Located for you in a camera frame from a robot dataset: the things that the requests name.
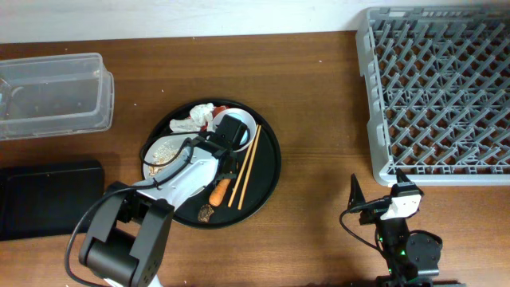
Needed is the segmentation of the white tissue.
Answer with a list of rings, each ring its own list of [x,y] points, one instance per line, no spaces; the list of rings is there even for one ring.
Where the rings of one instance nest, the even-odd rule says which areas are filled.
[[[195,105],[184,120],[173,119],[169,127],[173,132],[200,132],[213,121],[215,106],[212,103]]]

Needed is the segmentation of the white small bowl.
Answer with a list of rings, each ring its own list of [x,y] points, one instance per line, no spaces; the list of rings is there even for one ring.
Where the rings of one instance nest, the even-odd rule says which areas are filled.
[[[257,134],[257,123],[250,113],[241,108],[227,108],[219,112],[212,121],[213,130],[216,132],[225,116],[230,116],[246,125],[247,130],[241,138],[241,142],[234,148],[235,152],[244,151],[254,140]]]

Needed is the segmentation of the grey dishwasher rack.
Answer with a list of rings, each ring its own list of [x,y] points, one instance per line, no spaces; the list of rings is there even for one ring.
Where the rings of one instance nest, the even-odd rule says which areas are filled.
[[[375,181],[509,183],[509,8],[374,7],[355,35]]]

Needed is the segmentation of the rice and shell leftovers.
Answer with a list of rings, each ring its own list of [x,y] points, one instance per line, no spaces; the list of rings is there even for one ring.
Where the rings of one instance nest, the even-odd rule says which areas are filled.
[[[163,163],[169,162],[179,151],[177,147],[172,147],[170,144],[165,143],[161,147],[155,150],[155,153],[151,156],[152,166],[148,168],[149,175],[154,176],[159,173],[163,168]]]

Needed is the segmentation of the orange carrot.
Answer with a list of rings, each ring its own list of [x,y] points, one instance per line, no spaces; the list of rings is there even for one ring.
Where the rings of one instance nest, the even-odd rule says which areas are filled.
[[[209,197],[209,204],[211,206],[220,206],[224,199],[226,190],[230,184],[231,179],[222,179],[218,182],[217,186],[211,192]]]

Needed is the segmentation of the brown food scrap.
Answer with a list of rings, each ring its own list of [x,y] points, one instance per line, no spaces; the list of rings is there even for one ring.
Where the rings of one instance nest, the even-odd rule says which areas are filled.
[[[214,208],[210,204],[205,204],[198,212],[198,220],[200,222],[208,223],[213,213]]]

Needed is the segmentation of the red snack wrapper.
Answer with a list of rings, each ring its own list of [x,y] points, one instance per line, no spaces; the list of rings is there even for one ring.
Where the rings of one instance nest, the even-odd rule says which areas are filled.
[[[229,109],[229,106],[221,105],[221,106],[215,106],[212,110],[211,114],[206,117],[206,124],[202,126],[201,131],[212,131],[213,130],[213,120],[214,118],[220,113],[225,111],[226,109]]]

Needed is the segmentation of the clear plastic waste bin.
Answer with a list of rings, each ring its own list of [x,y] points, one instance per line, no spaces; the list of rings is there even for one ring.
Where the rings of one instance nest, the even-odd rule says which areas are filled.
[[[1,62],[2,141],[104,132],[114,104],[114,77],[98,53]]]

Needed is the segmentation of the black rectangular waste tray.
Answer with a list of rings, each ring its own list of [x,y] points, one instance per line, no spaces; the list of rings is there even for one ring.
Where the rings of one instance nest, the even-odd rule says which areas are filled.
[[[104,192],[97,160],[1,169],[3,241],[71,234]]]

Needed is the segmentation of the white dinner plate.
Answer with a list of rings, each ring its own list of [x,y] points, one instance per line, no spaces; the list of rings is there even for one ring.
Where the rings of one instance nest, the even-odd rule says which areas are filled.
[[[200,147],[193,149],[191,159],[189,159],[190,147],[184,147],[174,161],[161,167],[161,164],[177,155],[185,139],[192,140],[197,136],[198,133],[164,136],[149,146],[143,157],[149,163],[149,165],[144,163],[142,166],[144,179],[151,179],[154,176],[161,179],[159,173],[170,170],[169,174],[171,175],[180,167],[184,167],[176,176],[163,184],[163,190],[156,192],[156,199],[177,200],[181,198],[187,200],[202,192],[214,180],[218,170],[218,159],[214,158],[210,151]]]

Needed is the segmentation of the light blue cup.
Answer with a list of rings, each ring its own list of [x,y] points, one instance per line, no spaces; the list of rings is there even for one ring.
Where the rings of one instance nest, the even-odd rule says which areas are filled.
[[[234,119],[234,122],[229,126],[235,129],[234,147],[237,150],[245,149],[245,146],[250,144],[253,140],[256,130],[256,124],[253,118],[250,114],[241,109],[236,109],[233,112],[230,111],[225,115],[225,117],[227,116]]]

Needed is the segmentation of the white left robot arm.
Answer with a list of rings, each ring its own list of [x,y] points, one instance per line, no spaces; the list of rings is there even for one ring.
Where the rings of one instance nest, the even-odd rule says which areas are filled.
[[[224,116],[212,132],[185,136],[164,163],[143,155],[155,175],[132,185],[113,183],[79,221],[90,222],[79,263],[103,286],[158,286],[175,211],[212,183],[233,177],[236,151],[248,134],[241,120]]]

